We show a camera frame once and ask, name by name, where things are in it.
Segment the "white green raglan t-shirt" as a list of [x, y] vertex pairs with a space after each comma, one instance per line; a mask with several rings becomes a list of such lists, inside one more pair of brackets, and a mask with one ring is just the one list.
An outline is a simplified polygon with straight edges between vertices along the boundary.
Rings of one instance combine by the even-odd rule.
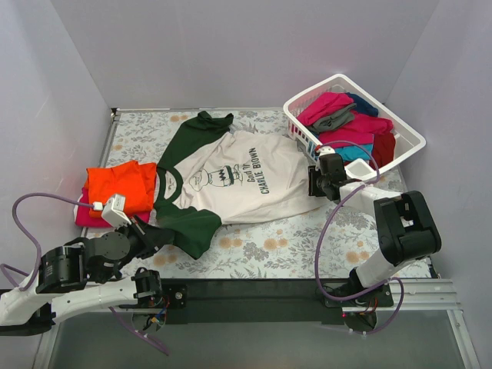
[[225, 224], [289, 218], [325, 202], [309, 196], [308, 159], [293, 140], [231, 131], [233, 120], [199, 112], [180, 125], [157, 163], [162, 241], [194, 259]]

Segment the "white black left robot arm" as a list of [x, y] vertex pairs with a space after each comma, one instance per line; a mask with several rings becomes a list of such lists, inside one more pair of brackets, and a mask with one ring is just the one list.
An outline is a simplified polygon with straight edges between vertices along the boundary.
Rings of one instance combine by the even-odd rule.
[[42, 334], [97, 308], [161, 306], [164, 290], [157, 271], [140, 267], [125, 278], [121, 270], [134, 259], [153, 256], [174, 235], [135, 217], [100, 237], [79, 237], [48, 251], [18, 287], [1, 292], [1, 334]]

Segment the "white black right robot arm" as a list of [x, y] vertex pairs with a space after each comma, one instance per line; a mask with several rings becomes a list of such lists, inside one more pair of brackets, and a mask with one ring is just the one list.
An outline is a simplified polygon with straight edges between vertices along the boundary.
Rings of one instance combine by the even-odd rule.
[[[374, 186], [380, 174], [368, 181], [349, 178], [338, 154], [323, 155], [307, 170], [308, 195], [326, 198], [336, 206], [328, 216], [314, 253], [314, 279], [325, 299], [337, 303], [368, 304], [376, 290], [401, 269], [437, 253], [440, 234], [424, 196], [419, 191], [394, 192]], [[378, 249], [353, 269], [345, 284], [329, 291], [321, 281], [319, 261], [324, 236], [342, 207], [370, 215], [376, 223]]]

